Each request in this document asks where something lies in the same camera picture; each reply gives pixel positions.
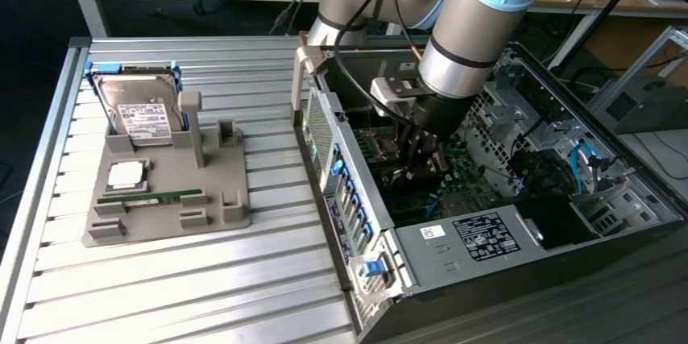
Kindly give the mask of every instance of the floor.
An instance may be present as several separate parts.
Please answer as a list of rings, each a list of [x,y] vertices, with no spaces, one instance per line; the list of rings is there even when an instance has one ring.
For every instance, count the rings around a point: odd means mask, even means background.
[[[286,3],[102,0],[102,5],[112,36],[202,36],[266,35]],[[76,0],[0,0],[0,9],[4,91],[0,119],[6,122],[0,126],[0,247],[4,247],[67,44],[72,36],[88,35],[88,29]],[[291,33],[307,30],[316,15],[318,5],[304,4]],[[544,58],[559,47],[568,21],[567,15],[528,14],[514,38]],[[379,23],[370,28],[370,32],[378,31],[382,31]],[[278,33],[284,34],[286,27]],[[591,63],[598,64],[595,58],[582,52],[572,68]]]

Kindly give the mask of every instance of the robotic arm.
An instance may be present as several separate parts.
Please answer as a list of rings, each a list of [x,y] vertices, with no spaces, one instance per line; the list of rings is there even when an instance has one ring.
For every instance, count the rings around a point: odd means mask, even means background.
[[[444,173],[443,142],[462,125],[514,29],[535,0],[399,0],[411,28],[435,30],[419,64],[414,125],[398,134],[407,176]],[[322,0],[308,44],[334,44],[364,0]],[[398,23],[395,0],[374,0],[343,32],[342,42],[363,44],[366,19]],[[380,85],[374,84],[372,94]]]

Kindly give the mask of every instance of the hard drive label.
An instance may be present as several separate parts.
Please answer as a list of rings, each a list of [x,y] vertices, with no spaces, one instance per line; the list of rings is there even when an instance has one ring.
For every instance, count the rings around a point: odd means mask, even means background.
[[[476,261],[499,257],[520,250],[507,225],[498,213],[487,213],[454,222],[463,244]]]
[[[134,140],[172,136],[164,104],[118,105],[127,134]]]

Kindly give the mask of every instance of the aluminum slotted table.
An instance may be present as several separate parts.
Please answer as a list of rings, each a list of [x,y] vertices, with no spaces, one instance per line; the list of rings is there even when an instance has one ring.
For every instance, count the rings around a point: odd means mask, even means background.
[[[72,41],[8,243],[2,343],[355,341],[291,126],[296,38]],[[80,236],[107,120],[86,60],[183,69],[239,120],[252,225],[112,247]]]

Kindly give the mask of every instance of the hard drive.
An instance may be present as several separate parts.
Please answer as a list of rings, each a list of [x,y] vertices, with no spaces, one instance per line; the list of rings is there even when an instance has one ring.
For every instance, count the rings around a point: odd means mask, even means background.
[[[92,71],[92,64],[86,66],[86,78],[106,110],[111,135],[128,135],[136,146],[172,144],[172,132],[188,129],[178,106],[179,68],[102,64]]]

